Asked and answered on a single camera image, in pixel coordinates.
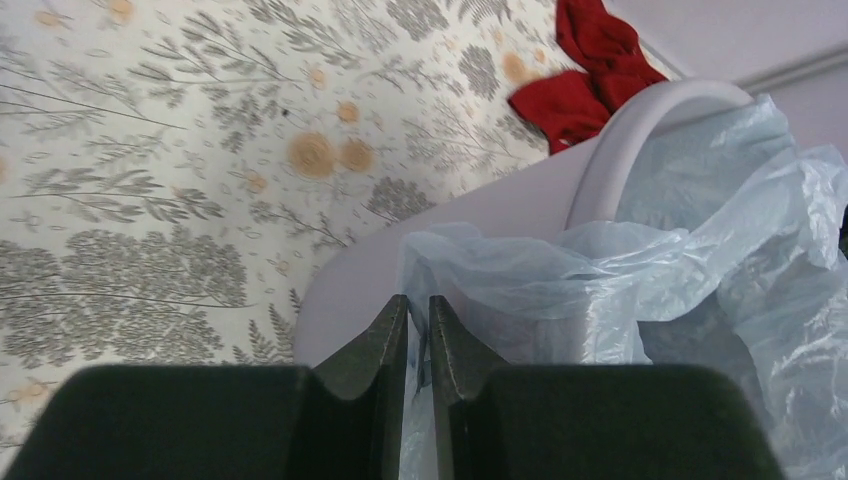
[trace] leaf pattern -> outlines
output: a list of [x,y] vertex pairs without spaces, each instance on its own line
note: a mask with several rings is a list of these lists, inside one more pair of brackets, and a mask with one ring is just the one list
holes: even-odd
[[274,336],[268,338],[259,330],[256,321],[250,321],[250,350],[233,346],[233,356],[238,363],[249,365],[289,365],[294,362],[294,335],[291,325],[277,313],[274,305],[268,307],[269,322]]
[[498,59],[549,0],[49,3],[0,0],[0,471],[17,382],[290,363],[329,258],[544,157]]
[[459,3],[460,20],[471,14],[475,26],[488,16],[495,16],[500,22],[503,22],[502,16],[506,17],[507,20],[512,19],[512,11],[507,0],[446,0],[447,7],[453,6],[454,2]]
[[462,52],[459,70],[476,95],[491,100],[500,86],[495,77],[495,63],[488,49],[471,45]]

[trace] fern print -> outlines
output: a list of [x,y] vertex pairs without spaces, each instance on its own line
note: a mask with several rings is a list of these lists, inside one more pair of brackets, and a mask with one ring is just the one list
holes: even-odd
[[491,16],[498,17],[498,21],[503,23],[503,18],[512,19],[512,11],[507,5],[507,0],[446,0],[446,6],[451,8],[454,3],[459,3],[459,19],[464,20],[465,16],[471,15],[471,22],[474,26],[480,25],[483,19]]
[[418,190],[415,182],[383,177],[374,186],[366,210],[386,220],[388,224],[397,223],[435,207],[424,192]]
[[249,365],[290,365],[294,363],[294,331],[292,326],[277,313],[274,305],[268,307],[268,317],[274,330],[273,337],[266,337],[256,324],[250,321],[250,349],[245,352],[233,346],[237,363]]
[[333,13],[348,35],[353,35],[378,54],[397,40],[388,25],[375,18],[375,0],[330,0]]
[[138,90],[117,75],[95,75],[64,61],[50,62],[43,73],[36,57],[20,50],[17,40],[0,30],[0,73],[11,75],[9,80],[27,80],[29,85],[23,88],[15,85],[17,82],[0,82],[0,120],[20,120],[26,126],[24,135],[40,142],[76,138],[90,134],[93,125],[103,125],[107,116],[183,129],[144,115]]
[[69,255],[0,240],[2,352],[25,368],[113,352],[127,361],[204,363],[221,350],[206,317],[246,305],[233,245],[175,226],[170,238],[87,230]]
[[470,45],[463,50],[459,71],[468,80],[471,91],[480,98],[492,100],[500,88],[495,75],[492,53],[485,47]]
[[166,190],[163,185],[153,183],[153,177],[147,173],[147,170],[129,170],[103,176],[93,168],[53,168],[28,176],[27,193],[12,198],[61,199],[67,202],[67,213],[92,223],[134,223],[145,212],[160,222],[174,224],[192,217],[223,218],[224,208],[200,190],[176,187]]
[[250,13],[260,22],[282,23],[291,48],[296,52],[320,53],[329,65],[348,69],[362,66],[365,57],[351,52],[343,45],[344,37],[332,26],[313,16],[298,16],[280,0],[246,0]]
[[245,43],[234,25],[199,11],[186,18],[182,45],[164,36],[142,50],[149,55],[129,69],[136,78],[152,84],[150,98],[168,108],[182,106],[190,88],[209,99],[212,118],[226,133],[219,144],[239,153],[258,129],[282,113],[283,86],[302,90],[303,81],[289,77],[265,51]]
[[455,79],[444,73],[424,72],[422,71],[423,67],[423,60],[404,64],[401,56],[396,55],[384,63],[379,70],[363,73],[357,77],[357,80],[362,81],[369,77],[379,78],[397,88],[401,93],[405,92],[404,83],[411,83],[419,92],[423,91],[424,87],[430,87],[434,90],[444,88],[456,96],[462,95],[462,85]]
[[514,113],[499,118],[495,125],[502,131],[508,132],[514,139],[524,142],[536,150],[544,150],[548,145],[544,132]]
[[516,171],[523,160],[510,151],[504,137],[495,129],[469,125],[444,99],[435,104],[433,128],[405,119],[406,141],[410,154],[419,162],[435,166],[437,171],[456,173],[470,167],[501,178]]
[[297,290],[295,290],[294,288],[289,289],[289,303],[291,303],[294,314],[300,315],[300,295],[297,294]]
[[390,1],[386,4],[386,11],[416,42],[448,27],[448,20],[435,0]]
[[289,238],[312,238],[312,251],[318,253],[325,248],[345,248],[354,243],[353,231],[345,228],[338,233],[333,230],[330,218],[324,212],[318,212],[318,221],[310,222],[292,208],[280,203],[275,209],[273,205],[265,201],[254,202],[250,206],[250,215],[258,224],[277,223],[282,221],[287,224]]
[[141,165],[150,159],[161,159],[159,150],[169,152],[162,141],[166,129],[161,128],[152,135],[126,134],[122,138],[101,135],[88,140],[83,147],[97,157],[97,166],[110,170],[126,168],[128,165]]

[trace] red cloth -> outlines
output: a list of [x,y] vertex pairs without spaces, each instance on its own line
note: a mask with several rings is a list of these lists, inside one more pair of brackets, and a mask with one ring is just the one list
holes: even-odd
[[648,65],[639,35],[601,0],[559,0],[557,43],[587,73],[537,80],[512,94],[518,115],[548,137],[551,154],[597,135],[640,90],[665,80]]

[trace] plastic bag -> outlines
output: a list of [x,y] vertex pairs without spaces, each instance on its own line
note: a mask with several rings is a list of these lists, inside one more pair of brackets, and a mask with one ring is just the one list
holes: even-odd
[[[554,243],[436,226],[405,239],[400,284],[421,335],[427,299],[443,294],[514,363],[642,363],[647,351],[716,368],[745,390],[790,478],[839,478],[848,463],[848,262],[837,249],[846,204],[839,153],[797,151],[762,98],[649,140],[616,222]],[[721,346],[705,350],[712,357],[693,355],[710,342]],[[408,405],[432,416],[419,345],[410,345]],[[405,438],[416,428],[407,413]],[[415,476],[420,455],[403,461],[404,478],[428,478]]]

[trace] black object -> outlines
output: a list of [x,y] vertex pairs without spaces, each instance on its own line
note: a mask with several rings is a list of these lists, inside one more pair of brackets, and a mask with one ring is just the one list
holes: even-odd
[[839,229],[839,249],[842,254],[848,256],[848,208],[842,215],[842,227]]
[[[314,370],[86,370],[50,402],[6,479],[394,480],[407,310],[393,297]],[[444,298],[430,312],[443,480],[783,478],[718,374],[509,366]]]

